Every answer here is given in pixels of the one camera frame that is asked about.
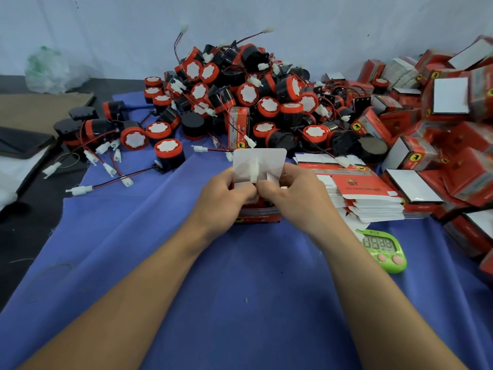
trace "green timer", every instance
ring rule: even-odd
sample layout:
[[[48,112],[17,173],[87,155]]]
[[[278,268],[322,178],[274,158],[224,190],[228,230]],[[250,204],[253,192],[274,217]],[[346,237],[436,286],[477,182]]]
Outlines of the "green timer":
[[[363,245],[387,273],[397,274],[406,268],[406,257],[394,236],[382,231],[357,231],[365,235]]]

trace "red and white packaging box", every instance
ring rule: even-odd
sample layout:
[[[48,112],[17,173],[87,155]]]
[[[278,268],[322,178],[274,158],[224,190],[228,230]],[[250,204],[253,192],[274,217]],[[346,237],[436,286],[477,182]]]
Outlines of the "red and white packaging box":
[[[382,171],[425,170],[436,155],[436,150],[422,137],[401,136],[382,162]]]
[[[443,167],[443,181],[455,198],[481,207],[493,201],[493,159],[466,147]]]
[[[493,155],[493,127],[473,122],[460,122],[440,145],[449,155],[471,147],[484,154]]]
[[[351,124],[351,128],[360,136],[370,134],[387,144],[392,140],[390,131],[380,122],[371,106],[367,107],[361,116]]]
[[[493,210],[462,214],[443,226],[465,254],[475,258],[493,249]]]
[[[385,170],[381,178],[402,197],[406,219],[429,217],[443,204],[441,197],[414,170]]]
[[[489,39],[481,38],[457,53],[447,62],[453,68],[467,70],[493,54],[493,44]]]
[[[380,122],[391,133],[391,136],[397,136],[408,130],[412,125],[421,120],[421,109],[392,111],[382,114]]]
[[[397,100],[384,95],[372,96],[371,105],[376,115],[403,110],[402,105]]]
[[[420,70],[420,73],[416,77],[416,81],[424,87],[431,79],[457,78],[462,72],[463,70],[449,68],[441,63],[430,63]]]
[[[470,72],[469,106],[476,122],[493,117],[493,64]]]
[[[447,61],[454,56],[453,53],[441,52],[435,49],[428,49],[416,63],[416,70],[420,71],[427,64],[430,63],[442,63],[447,64]]]
[[[468,82],[467,76],[430,80],[421,97],[422,119],[429,121],[469,120]]]
[[[232,122],[235,127],[225,119],[226,130],[228,133],[228,148],[229,149],[243,149],[247,147],[245,135],[250,136],[250,108],[245,106],[233,106],[230,109],[231,118],[229,122]]]
[[[384,72],[385,63],[380,60],[368,60],[364,63],[359,73],[358,81],[361,83],[371,83],[374,79],[380,78]]]
[[[443,204],[433,211],[433,216],[435,218],[445,220],[446,218],[453,217],[464,209],[471,207],[471,205],[465,201],[459,200],[450,195],[445,187],[445,184],[443,183],[443,171],[424,170],[419,171],[418,174],[443,201]]]

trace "plastic bag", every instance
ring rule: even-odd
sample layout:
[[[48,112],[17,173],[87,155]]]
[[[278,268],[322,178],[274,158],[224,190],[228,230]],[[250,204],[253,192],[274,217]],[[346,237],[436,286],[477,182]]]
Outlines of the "plastic bag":
[[[83,65],[45,46],[28,57],[25,74],[29,90],[54,95],[80,87],[89,80]]]

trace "blue cloth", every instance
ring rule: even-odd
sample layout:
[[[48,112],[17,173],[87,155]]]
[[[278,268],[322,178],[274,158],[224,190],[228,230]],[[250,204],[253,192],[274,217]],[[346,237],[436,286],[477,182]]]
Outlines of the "blue cloth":
[[[115,99],[144,105],[142,93]],[[145,114],[135,110],[132,118]],[[181,131],[177,137],[183,140]],[[131,187],[117,182],[65,199],[59,226],[0,315],[0,368],[20,364],[151,255],[186,218],[208,179],[230,166],[223,153],[193,154],[188,141],[184,147],[187,161],[174,173],[149,171]],[[123,173],[155,158],[150,146],[122,154]],[[107,180],[98,164],[82,184]],[[431,218],[371,228],[400,241],[409,265],[392,278],[445,344],[471,369],[493,367],[493,294],[477,264]],[[322,254],[283,220],[235,225],[203,252],[142,368],[361,365]]]

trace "forearm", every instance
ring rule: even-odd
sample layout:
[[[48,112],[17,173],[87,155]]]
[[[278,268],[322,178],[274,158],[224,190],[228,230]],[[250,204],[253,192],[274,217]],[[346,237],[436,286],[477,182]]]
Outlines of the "forearm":
[[[182,227],[21,369],[138,368],[200,253],[201,237]]]
[[[465,368],[345,224],[336,227],[312,238],[329,264],[363,366]]]

